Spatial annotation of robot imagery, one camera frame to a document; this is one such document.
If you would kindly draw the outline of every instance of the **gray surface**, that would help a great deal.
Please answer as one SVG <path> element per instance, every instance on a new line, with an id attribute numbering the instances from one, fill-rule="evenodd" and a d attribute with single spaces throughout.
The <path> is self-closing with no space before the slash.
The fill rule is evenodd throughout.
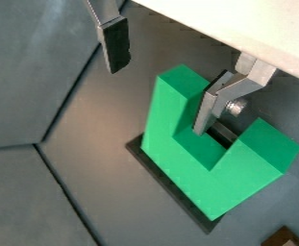
<path id="1" fill-rule="evenodd" d="M 0 246 L 96 245 L 32 146 L 0 149 Z"/>
<path id="2" fill-rule="evenodd" d="M 155 75 L 184 63 L 211 80 L 235 56 L 228 47 L 147 9 L 128 6 L 123 14 L 132 61 L 109 75 L 97 53 L 41 145 L 104 245 L 254 246 L 283 224 L 299 235 L 299 157 L 289 173 L 204 235 L 126 151 L 124 143 L 146 127 Z M 260 115 L 299 142 L 299 81 L 282 76 L 252 94 L 240 121 L 224 121 L 240 132 Z"/>
<path id="3" fill-rule="evenodd" d="M 0 0 L 0 146 L 41 140 L 96 45 L 81 0 Z"/>

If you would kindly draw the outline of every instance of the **green l-shaped block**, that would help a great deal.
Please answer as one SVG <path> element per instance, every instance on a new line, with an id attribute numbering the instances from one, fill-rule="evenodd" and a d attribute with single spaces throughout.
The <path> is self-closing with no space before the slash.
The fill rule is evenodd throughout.
<path id="1" fill-rule="evenodd" d="M 272 182 L 299 145 L 256 119 L 226 150 L 192 130 L 204 80 L 184 65 L 156 78 L 142 149 L 211 220 Z"/>

